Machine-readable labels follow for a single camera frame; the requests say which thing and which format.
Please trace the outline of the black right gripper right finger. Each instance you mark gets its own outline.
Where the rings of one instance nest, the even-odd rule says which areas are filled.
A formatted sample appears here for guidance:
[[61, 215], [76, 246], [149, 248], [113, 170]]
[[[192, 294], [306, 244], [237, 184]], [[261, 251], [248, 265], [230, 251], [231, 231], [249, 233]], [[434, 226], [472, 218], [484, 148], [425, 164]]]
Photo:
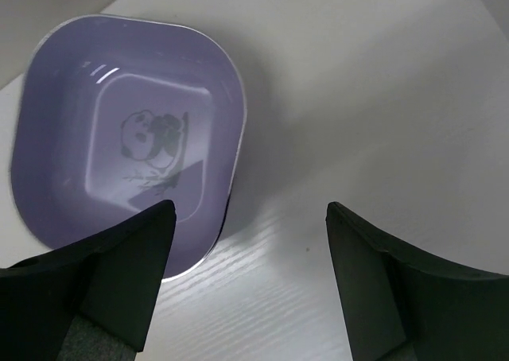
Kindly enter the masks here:
[[337, 202], [326, 228], [353, 359], [507, 359], [507, 276], [424, 251]]

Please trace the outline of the purple plate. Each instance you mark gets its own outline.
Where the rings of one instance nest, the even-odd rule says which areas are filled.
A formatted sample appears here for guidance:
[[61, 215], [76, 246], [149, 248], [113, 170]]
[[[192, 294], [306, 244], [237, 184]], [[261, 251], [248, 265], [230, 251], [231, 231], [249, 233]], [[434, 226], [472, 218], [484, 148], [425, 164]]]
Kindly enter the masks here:
[[164, 278], [178, 278], [218, 241], [246, 119], [240, 73], [206, 34], [111, 15], [65, 21], [23, 79], [10, 162], [17, 212], [56, 249], [171, 200]]

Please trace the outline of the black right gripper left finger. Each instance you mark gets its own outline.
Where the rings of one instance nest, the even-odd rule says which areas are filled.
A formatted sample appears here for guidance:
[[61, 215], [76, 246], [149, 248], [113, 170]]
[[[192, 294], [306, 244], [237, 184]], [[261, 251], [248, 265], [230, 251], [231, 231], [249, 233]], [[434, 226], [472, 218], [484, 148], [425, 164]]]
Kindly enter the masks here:
[[146, 343], [176, 226], [164, 200], [1, 271], [4, 360], [133, 360]]

